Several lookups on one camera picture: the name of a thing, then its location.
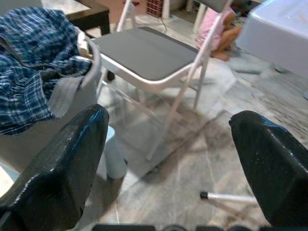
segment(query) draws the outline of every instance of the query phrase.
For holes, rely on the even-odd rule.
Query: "gray plastic basket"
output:
[[[97,103],[96,88],[102,60],[98,47],[91,39],[86,40],[93,55],[93,63],[67,113],[60,119],[37,122],[18,135],[0,136],[0,163],[21,173],[66,123],[83,109]]]

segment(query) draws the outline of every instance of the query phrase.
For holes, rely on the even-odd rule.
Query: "red basket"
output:
[[[146,4],[146,12],[157,18],[161,18],[163,13],[164,0],[148,0]]]

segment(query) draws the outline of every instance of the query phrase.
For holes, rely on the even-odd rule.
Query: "plaid shirt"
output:
[[[62,11],[21,8],[0,16],[0,135],[52,119],[48,99],[61,77],[84,76],[76,28]]]

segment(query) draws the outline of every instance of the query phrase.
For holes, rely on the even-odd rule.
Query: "gray chair seat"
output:
[[[191,64],[198,50],[148,27],[109,34],[94,40],[105,56],[140,77],[162,80]]]

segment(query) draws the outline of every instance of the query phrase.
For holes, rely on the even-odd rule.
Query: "white chair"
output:
[[[153,147],[146,156],[147,160],[152,159],[188,87],[196,91],[194,109],[197,108],[210,56],[212,38],[223,13],[230,6],[232,0],[202,0],[202,2],[219,12],[219,15],[200,51],[148,27],[122,31],[125,19],[134,9],[131,0],[126,1],[117,32],[94,40],[94,43],[100,46],[103,66],[139,90],[158,93],[165,88],[174,86],[179,81],[183,83],[164,122],[160,137],[154,142]],[[190,81],[199,67],[202,67],[199,85],[198,87],[190,86]],[[155,117],[154,113],[148,108],[112,85],[108,85],[104,76],[101,77],[98,91],[101,90],[102,85],[115,90],[120,96],[140,108],[144,113]]]

